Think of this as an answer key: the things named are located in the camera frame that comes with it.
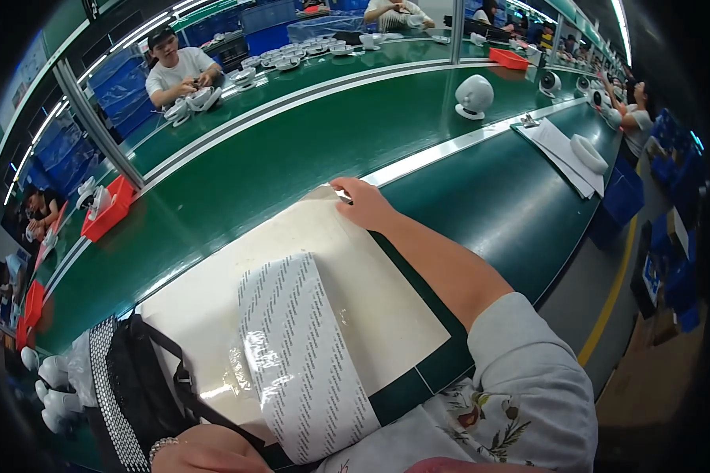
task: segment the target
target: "black cap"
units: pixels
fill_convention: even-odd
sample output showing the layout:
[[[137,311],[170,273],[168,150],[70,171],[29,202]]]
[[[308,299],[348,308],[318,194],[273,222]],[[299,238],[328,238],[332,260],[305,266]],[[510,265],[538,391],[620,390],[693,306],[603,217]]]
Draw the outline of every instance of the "black cap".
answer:
[[[166,39],[169,39],[172,35],[176,36],[176,32],[170,26],[165,26],[163,28],[154,30],[148,36],[148,48],[150,49],[150,51],[152,51],[155,46],[157,46],[159,43],[162,43]]]

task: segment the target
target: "yellow floor line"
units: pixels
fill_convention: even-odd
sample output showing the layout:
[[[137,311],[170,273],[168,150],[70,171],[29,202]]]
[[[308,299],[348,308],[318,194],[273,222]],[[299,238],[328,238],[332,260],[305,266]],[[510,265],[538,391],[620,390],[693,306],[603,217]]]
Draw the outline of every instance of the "yellow floor line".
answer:
[[[639,174],[639,165],[637,165],[637,174]],[[626,237],[625,249],[623,250],[623,259],[621,259],[621,266],[618,268],[618,272],[615,274],[615,279],[613,280],[613,286],[610,287],[610,294],[607,296],[605,305],[602,307],[602,312],[600,316],[597,317],[596,323],[592,328],[592,332],[589,334],[584,347],[581,348],[581,352],[578,354],[578,364],[584,366],[589,361],[589,357],[594,352],[597,342],[600,341],[602,337],[602,332],[605,330],[607,321],[610,319],[610,314],[613,313],[613,306],[615,306],[615,301],[618,299],[618,292],[621,290],[623,285],[623,279],[626,276],[626,269],[628,268],[628,260],[631,259],[632,246],[634,243],[634,233],[637,229],[637,215],[634,215],[631,223],[628,224],[628,236]]]

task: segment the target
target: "bracelet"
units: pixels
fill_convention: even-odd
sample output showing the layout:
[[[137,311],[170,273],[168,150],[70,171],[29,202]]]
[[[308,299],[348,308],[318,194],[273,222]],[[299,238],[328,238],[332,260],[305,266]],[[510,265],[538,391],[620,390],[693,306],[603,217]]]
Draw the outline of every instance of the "bracelet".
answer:
[[[153,459],[155,458],[156,453],[160,452],[160,450],[166,445],[176,445],[178,443],[179,439],[173,437],[162,438],[161,440],[153,443],[153,446],[150,449],[150,467],[152,468],[153,466]]]

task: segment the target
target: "floral patterned clothing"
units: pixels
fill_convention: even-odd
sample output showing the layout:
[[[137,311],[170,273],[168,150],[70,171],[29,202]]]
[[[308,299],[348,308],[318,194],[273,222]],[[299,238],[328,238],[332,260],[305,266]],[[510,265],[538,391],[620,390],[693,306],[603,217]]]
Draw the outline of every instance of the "floral patterned clothing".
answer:
[[[473,379],[330,456],[318,473],[403,473],[436,457],[592,471],[597,424],[591,382],[522,294],[503,296],[486,309],[471,328],[468,348]]]

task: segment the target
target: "gray floor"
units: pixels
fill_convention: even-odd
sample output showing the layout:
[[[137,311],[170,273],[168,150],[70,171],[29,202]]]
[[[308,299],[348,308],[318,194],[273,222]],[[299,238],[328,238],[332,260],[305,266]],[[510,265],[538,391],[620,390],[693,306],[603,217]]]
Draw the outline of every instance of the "gray floor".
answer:
[[[594,385],[595,398],[607,383],[615,365],[623,356],[634,329],[638,308],[631,293],[631,273],[636,259],[641,226],[647,220],[671,209],[671,205],[650,175],[650,163],[641,159],[640,176],[644,183],[644,207],[637,218],[631,257],[615,306],[585,370]],[[598,250],[587,238],[558,286],[549,295],[539,314],[578,355],[602,312],[623,257],[628,225],[608,251]]]

